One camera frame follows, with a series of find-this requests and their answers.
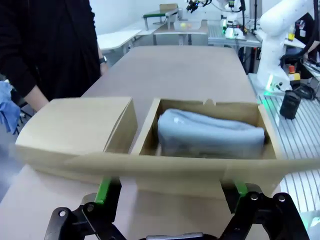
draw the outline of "metal workbench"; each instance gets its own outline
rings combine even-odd
[[[320,103],[303,99],[296,118],[285,119],[279,114],[283,96],[264,95],[257,90],[256,74],[249,74],[257,95],[264,105],[281,143],[286,159],[320,158]],[[280,183],[281,191],[290,194],[300,213],[320,210],[320,171],[312,170],[288,174]]]
[[[222,28],[216,24],[208,23],[208,44],[209,45],[229,45],[229,46],[239,46],[250,47],[250,48],[261,48],[262,43],[250,32],[245,36],[246,40],[235,40],[226,38],[222,32]]]

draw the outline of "wristwatch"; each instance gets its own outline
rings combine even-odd
[[[106,64],[107,63],[107,58],[106,56],[103,56],[102,58],[99,59],[100,64]]]

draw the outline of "beige table surface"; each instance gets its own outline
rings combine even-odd
[[[203,46],[134,48],[85,96],[132,96],[139,129],[153,97],[256,101],[237,54],[230,48]],[[128,240],[186,232],[220,236],[231,219],[225,201],[142,192],[137,191],[132,179],[122,178],[121,182],[115,225]],[[35,172],[25,166],[0,203],[0,239],[44,239],[55,208],[74,210],[83,196],[97,190],[97,185]],[[266,237],[257,226],[250,234],[250,240]]]

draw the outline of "blue cloth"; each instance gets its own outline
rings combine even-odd
[[[0,124],[5,126],[8,132],[16,132],[20,117],[20,107],[11,101],[13,87],[4,81],[0,81]]]
[[[265,131],[244,122],[167,109],[158,120],[158,138],[165,156],[257,159]]]

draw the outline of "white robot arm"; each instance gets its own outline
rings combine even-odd
[[[244,33],[238,28],[238,13],[246,10],[244,0],[217,0],[220,9],[227,12],[225,37],[228,39],[245,39]],[[187,11],[193,13],[198,7],[205,7],[212,3],[212,0],[189,0]]]
[[[278,92],[279,83],[283,90],[291,88],[289,78],[280,66],[286,36],[290,26],[312,10],[313,4],[313,0],[283,0],[262,15],[260,26],[266,37],[262,41],[257,79],[267,91]]]

